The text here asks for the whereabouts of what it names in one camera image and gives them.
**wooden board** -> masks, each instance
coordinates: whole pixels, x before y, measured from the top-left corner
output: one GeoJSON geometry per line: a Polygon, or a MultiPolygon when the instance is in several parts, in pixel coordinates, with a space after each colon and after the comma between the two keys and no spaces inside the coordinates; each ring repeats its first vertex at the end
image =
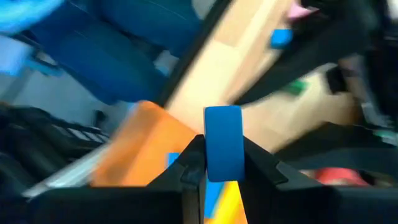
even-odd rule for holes
{"type": "MultiPolygon", "coordinates": [[[[268,49],[269,37],[274,29],[286,26],[285,14],[291,3],[235,0],[171,97],[166,107],[169,113],[203,133],[204,107],[227,105],[275,61],[279,52],[268,49]]],[[[306,80],[309,89],[298,98],[275,93],[245,105],[245,135],[275,151],[322,121],[352,120],[349,95],[329,95],[319,70],[306,80]]]]}
{"type": "Polygon", "coordinates": [[[236,77],[257,69],[273,28],[291,2],[233,1],[171,97],[169,113],[202,133],[203,108],[226,104],[236,77]]]}

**blue seat cushion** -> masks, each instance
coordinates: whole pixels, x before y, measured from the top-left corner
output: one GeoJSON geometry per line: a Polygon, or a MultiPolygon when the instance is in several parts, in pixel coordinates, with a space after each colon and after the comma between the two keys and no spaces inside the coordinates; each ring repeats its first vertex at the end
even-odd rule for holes
{"type": "Polygon", "coordinates": [[[105,94],[123,101],[153,100],[166,81],[127,37],[102,22],[88,23],[43,48],[77,80],[85,80],[82,84],[96,96],[105,94]]]}
{"type": "Polygon", "coordinates": [[[191,0],[102,0],[101,8],[115,26],[176,57],[189,48],[201,27],[191,0]]]}

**small blue block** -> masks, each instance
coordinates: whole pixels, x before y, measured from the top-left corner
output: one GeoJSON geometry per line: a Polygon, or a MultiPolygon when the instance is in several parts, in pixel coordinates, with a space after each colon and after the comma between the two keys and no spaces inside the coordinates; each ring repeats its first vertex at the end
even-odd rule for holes
{"type": "MultiPolygon", "coordinates": [[[[169,153],[169,158],[167,159],[167,167],[173,164],[173,162],[179,157],[179,155],[180,154],[177,152],[169,153]]],[[[214,183],[210,182],[209,179],[206,180],[206,197],[205,197],[206,218],[214,217],[215,207],[223,187],[224,187],[223,182],[214,183]]]]}
{"type": "Polygon", "coordinates": [[[169,153],[169,158],[167,158],[167,167],[169,167],[173,162],[180,156],[178,152],[169,153]]]}
{"type": "Polygon", "coordinates": [[[244,179],[242,110],[239,106],[205,109],[205,140],[209,180],[244,179]]]}
{"type": "Polygon", "coordinates": [[[271,36],[271,48],[283,49],[293,39],[291,29],[276,29],[271,36]]]}

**blue object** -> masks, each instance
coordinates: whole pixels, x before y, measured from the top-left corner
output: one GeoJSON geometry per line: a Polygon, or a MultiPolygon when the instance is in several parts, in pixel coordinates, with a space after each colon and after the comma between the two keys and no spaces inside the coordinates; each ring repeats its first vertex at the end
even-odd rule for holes
{"type": "Polygon", "coordinates": [[[291,29],[276,29],[271,36],[271,48],[283,49],[293,39],[291,29]]]}
{"type": "Polygon", "coordinates": [[[69,2],[31,31],[42,50],[103,103],[155,100],[167,80],[116,27],[69,2]]]}
{"type": "Polygon", "coordinates": [[[101,12],[122,30],[163,46],[176,57],[187,51],[202,25],[191,0],[102,0],[101,12]]]}
{"type": "MultiPolygon", "coordinates": [[[[169,153],[167,161],[167,167],[170,166],[178,157],[179,153],[169,153]]],[[[210,182],[206,180],[206,197],[205,197],[205,217],[213,218],[218,198],[220,197],[221,191],[224,187],[223,182],[210,182]]]]}
{"type": "Polygon", "coordinates": [[[242,111],[239,106],[205,109],[208,177],[212,182],[244,179],[242,111]]]}
{"type": "Polygon", "coordinates": [[[51,14],[64,0],[0,0],[0,33],[16,34],[51,14]]]}

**orange object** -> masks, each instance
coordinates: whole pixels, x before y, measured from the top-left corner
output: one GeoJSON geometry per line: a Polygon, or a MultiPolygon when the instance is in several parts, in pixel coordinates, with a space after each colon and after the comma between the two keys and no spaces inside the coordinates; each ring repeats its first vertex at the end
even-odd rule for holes
{"type": "Polygon", "coordinates": [[[248,224],[248,221],[246,220],[246,214],[244,212],[244,207],[243,207],[243,202],[242,200],[240,201],[238,212],[236,213],[236,220],[235,224],[248,224]]]}
{"type": "Polygon", "coordinates": [[[145,186],[165,170],[167,154],[182,152],[196,135],[163,108],[141,101],[112,138],[92,186],[145,186]]]}

